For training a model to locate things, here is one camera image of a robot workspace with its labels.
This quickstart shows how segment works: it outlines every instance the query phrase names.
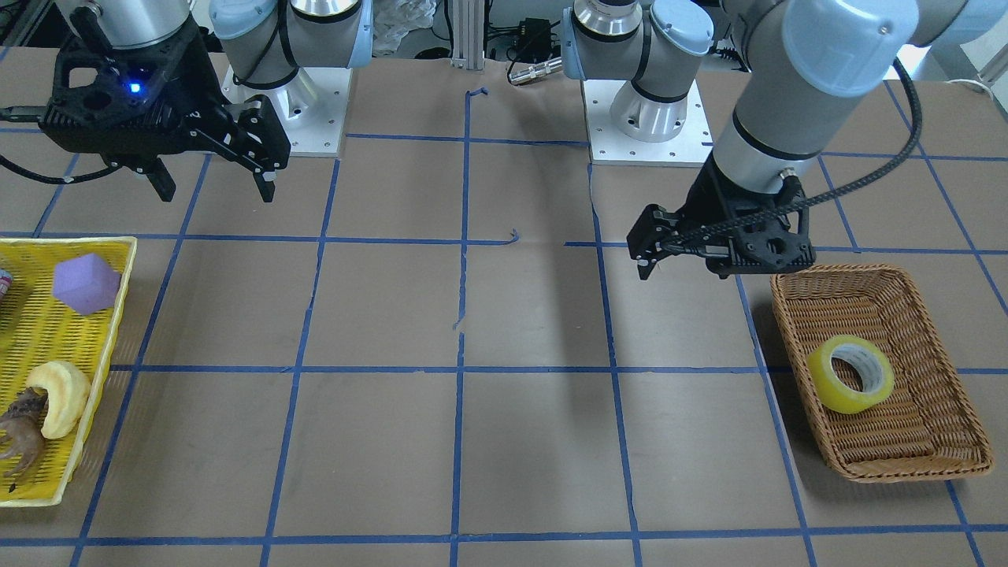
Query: yellow tape roll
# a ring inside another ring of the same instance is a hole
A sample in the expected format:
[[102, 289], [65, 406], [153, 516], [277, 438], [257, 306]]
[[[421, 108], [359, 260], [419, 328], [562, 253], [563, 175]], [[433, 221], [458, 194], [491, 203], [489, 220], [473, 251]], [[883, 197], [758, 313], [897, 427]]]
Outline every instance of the yellow tape roll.
[[[862, 390], [848, 387], [833, 369], [832, 359], [844, 360], [861, 376]], [[854, 335], [837, 335], [808, 355], [812, 383], [824, 406], [841, 414], [857, 414], [892, 393], [892, 366], [874, 344]]]

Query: peeled banana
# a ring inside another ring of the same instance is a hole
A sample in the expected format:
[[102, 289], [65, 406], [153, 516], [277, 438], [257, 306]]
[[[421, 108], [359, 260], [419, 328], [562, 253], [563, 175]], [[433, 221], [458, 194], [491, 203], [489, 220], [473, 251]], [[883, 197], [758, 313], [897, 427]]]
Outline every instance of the peeled banana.
[[42, 422], [42, 437], [65, 437], [84, 414], [91, 382], [70, 362], [55, 360], [28, 373], [26, 385], [42, 388], [49, 395], [49, 410]]

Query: purple cube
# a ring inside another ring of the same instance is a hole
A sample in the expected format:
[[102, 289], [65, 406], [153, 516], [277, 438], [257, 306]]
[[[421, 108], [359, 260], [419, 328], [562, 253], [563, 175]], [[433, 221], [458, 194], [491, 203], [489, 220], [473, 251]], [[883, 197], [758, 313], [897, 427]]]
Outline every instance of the purple cube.
[[98, 254], [91, 253], [56, 264], [52, 296], [81, 315], [116, 304], [119, 272]]

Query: floor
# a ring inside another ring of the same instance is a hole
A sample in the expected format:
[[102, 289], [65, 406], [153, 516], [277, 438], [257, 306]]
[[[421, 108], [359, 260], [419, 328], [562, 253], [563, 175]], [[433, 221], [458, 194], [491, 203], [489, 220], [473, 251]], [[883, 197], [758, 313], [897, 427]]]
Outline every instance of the floor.
[[[43, 102], [52, 56], [0, 51], [0, 105]], [[0, 563], [1008, 565], [1008, 467], [893, 485], [827, 468], [768, 278], [683, 257], [641, 282], [622, 247], [696, 171], [591, 166], [579, 85], [503, 69], [375, 61], [342, 158], [293, 159], [271, 205], [198, 154], [165, 159], [166, 205], [125, 173], [0, 172], [0, 234], [140, 237], [81, 468], [60, 505], [0, 509]], [[746, 81], [700, 77], [716, 131]], [[806, 189], [902, 145], [898, 89], [868, 95]], [[824, 263], [913, 274], [1004, 459], [1008, 124], [984, 95], [918, 89], [921, 147], [814, 209], [812, 239]], [[0, 147], [97, 166], [24, 128]]]

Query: yellow plastic tray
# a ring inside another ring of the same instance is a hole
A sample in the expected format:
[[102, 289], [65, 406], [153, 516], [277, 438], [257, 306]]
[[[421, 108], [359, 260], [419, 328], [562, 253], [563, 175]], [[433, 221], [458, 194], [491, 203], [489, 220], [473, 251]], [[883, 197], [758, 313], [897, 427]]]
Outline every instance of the yellow plastic tray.
[[[113, 308], [82, 317], [52, 297], [52, 272], [57, 263], [92, 252], [122, 278]], [[0, 413], [39, 364], [66, 360], [91, 378], [91, 394], [77, 429], [62, 439], [47, 440], [40, 463], [13, 492], [8, 492], [12, 479], [0, 476], [0, 506], [47, 506], [62, 499], [102, 399], [135, 255], [132, 237], [0, 238], [0, 267], [14, 276], [0, 300]], [[18, 458], [0, 460], [0, 474], [13, 468]]]

